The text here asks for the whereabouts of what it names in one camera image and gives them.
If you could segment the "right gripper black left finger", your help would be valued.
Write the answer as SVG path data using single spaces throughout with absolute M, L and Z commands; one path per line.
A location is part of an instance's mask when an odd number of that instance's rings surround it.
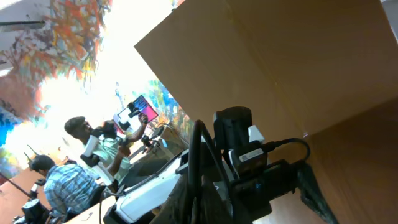
M 199 224 L 199 202 L 188 185 L 187 177 L 180 177 L 169 194 L 154 224 Z

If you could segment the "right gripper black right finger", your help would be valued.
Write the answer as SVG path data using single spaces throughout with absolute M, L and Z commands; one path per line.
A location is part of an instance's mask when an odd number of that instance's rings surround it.
M 319 188 L 311 166 L 305 161 L 298 161 L 295 168 L 297 169 L 296 184 L 301 193 L 301 201 L 326 223 L 339 224 Z

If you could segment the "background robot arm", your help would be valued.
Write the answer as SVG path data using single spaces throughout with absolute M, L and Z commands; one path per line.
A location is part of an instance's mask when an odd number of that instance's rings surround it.
M 8 179 L 5 175 L 1 174 L 1 178 L 13 185 L 17 190 L 22 192 L 28 197 L 28 201 L 21 207 L 23 216 L 16 216 L 12 219 L 13 224 L 45 224 L 49 217 L 49 210 L 43 206 L 38 199 L 38 186 L 43 186 L 45 183 L 44 179 L 38 179 L 33 184 L 30 192 L 26 192 L 11 179 Z

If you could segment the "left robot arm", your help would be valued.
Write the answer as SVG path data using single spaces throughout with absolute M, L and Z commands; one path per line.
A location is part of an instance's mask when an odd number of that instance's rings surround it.
M 115 204 L 100 220 L 104 224 L 147 223 L 149 212 L 166 202 L 183 175 L 188 177 L 195 195 L 199 193 L 199 177 L 211 174 L 213 182 L 224 188 L 223 195 L 229 196 L 232 181 L 238 179 L 237 166 L 266 155 L 260 148 L 265 139 L 252 123 L 251 110 L 243 106 L 217 111 L 213 127 L 215 135 L 211 137 L 204 122 L 195 121 L 189 148 L 150 177 L 122 187 Z

